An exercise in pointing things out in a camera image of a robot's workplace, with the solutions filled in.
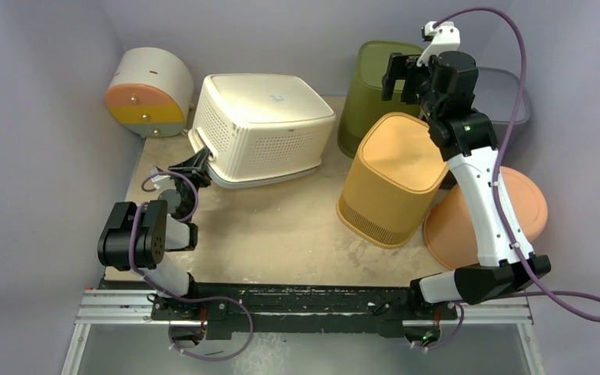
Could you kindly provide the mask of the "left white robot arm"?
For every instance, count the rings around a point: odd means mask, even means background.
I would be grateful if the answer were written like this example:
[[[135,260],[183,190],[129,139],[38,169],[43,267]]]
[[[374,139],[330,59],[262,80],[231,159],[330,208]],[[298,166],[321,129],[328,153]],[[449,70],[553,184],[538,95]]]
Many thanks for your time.
[[[159,295],[172,298],[171,309],[184,320],[201,312],[202,299],[194,277],[169,253],[192,251],[198,244],[198,226],[192,218],[199,206],[199,189],[211,184],[210,156],[210,150],[202,148],[166,170],[153,168],[141,189],[156,192],[157,197],[141,204],[117,202],[97,243],[103,266],[138,275]]]

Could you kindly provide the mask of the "olive green slatted bin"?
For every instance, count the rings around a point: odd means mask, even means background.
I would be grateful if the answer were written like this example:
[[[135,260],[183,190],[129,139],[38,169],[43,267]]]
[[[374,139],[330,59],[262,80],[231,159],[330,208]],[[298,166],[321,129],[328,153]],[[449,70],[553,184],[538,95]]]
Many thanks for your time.
[[[368,41],[361,45],[355,71],[346,95],[337,129],[337,145],[349,158],[353,158],[361,140],[370,128],[384,115],[401,112],[418,117],[420,109],[400,101],[403,83],[395,85],[393,99],[381,99],[382,77],[387,71],[390,54],[419,55],[420,46],[398,41]]]

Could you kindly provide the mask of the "grey slatted waste bin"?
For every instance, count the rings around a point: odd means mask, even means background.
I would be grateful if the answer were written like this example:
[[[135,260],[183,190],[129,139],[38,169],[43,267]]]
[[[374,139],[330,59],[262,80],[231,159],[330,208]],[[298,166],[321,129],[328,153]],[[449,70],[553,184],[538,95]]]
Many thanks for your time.
[[[502,145],[513,112],[514,103],[520,86],[520,79],[507,70],[479,67],[477,84],[474,89],[473,107],[488,116],[493,124],[498,144]],[[523,93],[515,124],[509,137],[508,150],[514,138],[522,132],[531,116],[529,100]],[[448,172],[441,182],[440,189],[451,189],[456,179]]]

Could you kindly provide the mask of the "orange plastic bucket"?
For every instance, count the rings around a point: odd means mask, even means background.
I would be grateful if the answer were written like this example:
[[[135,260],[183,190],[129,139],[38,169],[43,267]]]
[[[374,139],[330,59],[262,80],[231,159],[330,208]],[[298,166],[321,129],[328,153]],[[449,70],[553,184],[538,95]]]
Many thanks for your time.
[[[521,229],[533,241],[548,220],[545,197],[529,177],[506,166],[501,171]],[[478,262],[476,236],[459,186],[452,187],[429,211],[423,236],[430,253],[450,270]]]

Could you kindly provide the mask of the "white perforated basket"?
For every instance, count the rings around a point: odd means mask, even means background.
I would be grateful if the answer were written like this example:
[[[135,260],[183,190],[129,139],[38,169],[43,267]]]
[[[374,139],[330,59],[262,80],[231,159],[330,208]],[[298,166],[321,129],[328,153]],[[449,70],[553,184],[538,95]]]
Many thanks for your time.
[[[195,152],[208,152],[215,183],[249,188],[318,169],[334,123],[334,110],[299,77],[211,74],[187,138]]]

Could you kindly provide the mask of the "yellow slatted bin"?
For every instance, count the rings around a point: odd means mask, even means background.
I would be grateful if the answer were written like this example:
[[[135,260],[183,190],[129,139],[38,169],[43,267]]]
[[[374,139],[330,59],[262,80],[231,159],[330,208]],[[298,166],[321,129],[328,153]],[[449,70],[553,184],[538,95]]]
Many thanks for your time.
[[[422,120],[390,112],[368,131],[337,200],[348,229],[382,248],[411,239],[448,172],[428,130]]]

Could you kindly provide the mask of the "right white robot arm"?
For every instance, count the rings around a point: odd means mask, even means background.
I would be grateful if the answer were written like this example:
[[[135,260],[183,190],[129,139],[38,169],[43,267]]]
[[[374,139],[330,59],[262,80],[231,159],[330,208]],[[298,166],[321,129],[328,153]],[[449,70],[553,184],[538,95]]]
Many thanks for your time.
[[[393,52],[381,79],[382,100],[391,100],[402,80],[401,101],[420,107],[466,201],[477,244],[477,263],[410,282],[407,306],[419,318],[447,302],[476,305],[514,295],[552,268],[546,255],[536,255],[516,218],[497,164],[493,124],[473,107],[478,77],[475,59],[464,52],[442,52],[426,63],[419,55]]]

